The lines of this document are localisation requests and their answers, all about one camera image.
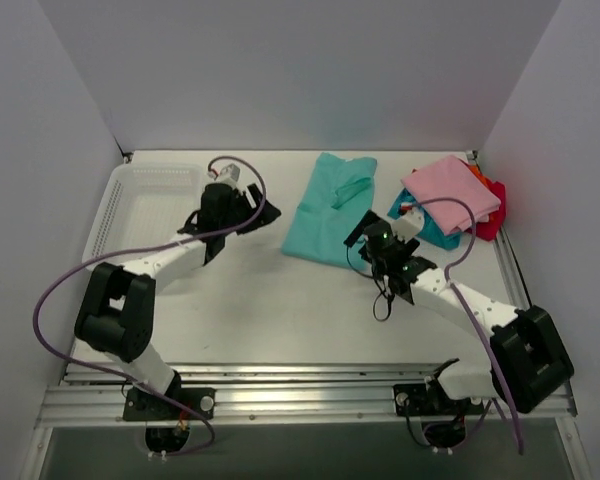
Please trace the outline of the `teal green t-shirt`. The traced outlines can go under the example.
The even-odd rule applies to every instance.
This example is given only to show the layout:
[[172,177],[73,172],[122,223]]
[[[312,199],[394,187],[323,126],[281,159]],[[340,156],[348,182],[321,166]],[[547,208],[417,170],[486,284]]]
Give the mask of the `teal green t-shirt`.
[[377,160],[342,159],[322,153],[282,243],[283,254],[358,271],[365,261],[345,245],[359,221],[372,208]]

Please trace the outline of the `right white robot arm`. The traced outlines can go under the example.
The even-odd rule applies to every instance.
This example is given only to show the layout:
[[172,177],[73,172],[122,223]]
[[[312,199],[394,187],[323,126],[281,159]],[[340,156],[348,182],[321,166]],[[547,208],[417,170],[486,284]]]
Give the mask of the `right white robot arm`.
[[434,262],[416,255],[415,218],[393,221],[367,211],[345,240],[359,253],[388,300],[425,308],[478,338],[486,366],[460,359],[438,367],[425,383],[424,400],[435,412],[459,401],[500,398],[527,414],[569,381],[574,366],[549,313],[521,309],[451,279]]

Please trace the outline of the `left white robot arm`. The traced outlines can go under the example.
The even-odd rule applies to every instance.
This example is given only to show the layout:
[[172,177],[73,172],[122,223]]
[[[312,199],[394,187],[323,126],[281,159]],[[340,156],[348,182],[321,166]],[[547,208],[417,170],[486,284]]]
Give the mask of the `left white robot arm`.
[[211,183],[200,206],[171,239],[171,246],[120,265],[102,262],[90,276],[76,319],[75,336],[117,363],[147,392],[145,405],[159,419],[182,405],[180,375],[151,344],[157,294],[173,281],[210,263],[232,233],[244,235],[281,216],[260,188],[245,191]]

